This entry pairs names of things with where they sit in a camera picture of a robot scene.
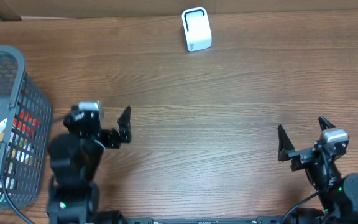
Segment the gray basket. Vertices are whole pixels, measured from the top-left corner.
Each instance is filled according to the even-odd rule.
[[[5,178],[17,207],[39,196],[53,119],[50,102],[24,68],[17,49],[0,46],[0,122],[7,118],[0,142],[0,181]],[[1,186],[0,209],[8,209]]]

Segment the wooden tabletop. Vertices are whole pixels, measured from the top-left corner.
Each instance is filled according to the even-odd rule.
[[[127,217],[280,215],[314,189],[277,161],[277,126],[297,149],[325,115],[350,137],[337,161],[358,172],[358,10],[210,15],[213,45],[186,50],[180,16],[0,22],[0,45],[25,56],[55,117],[101,100],[103,127],[132,106],[132,142],[107,150],[96,175],[102,210]],[[61,124],[52,136],[66,132]],[[48,166],[37,202],[48,223]],[[306,207],[321,208],[318,199]],[[20,223],[10,210],[0,223]]]

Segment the small white box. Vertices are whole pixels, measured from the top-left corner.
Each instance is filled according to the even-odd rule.
[[[203,7],[187,9],[181,14],[181,19],[188,51],[203,50],[212,45],[208,15]]]

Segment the laundry basket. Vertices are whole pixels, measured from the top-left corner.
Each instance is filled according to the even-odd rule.
[[[0,141],[0,209],[10,208],[2,178],[17,207],[39,196],[53,119],[50,102],[25,72],[23,55],[0,46],[0,122],[6,118]]]

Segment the brown wall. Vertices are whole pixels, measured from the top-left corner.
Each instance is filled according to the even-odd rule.
[[[358,9],[358,0],[0,0],[9,20],[30,17],[116,17],[179,15],[202,6],[210,14],[260,11]]]

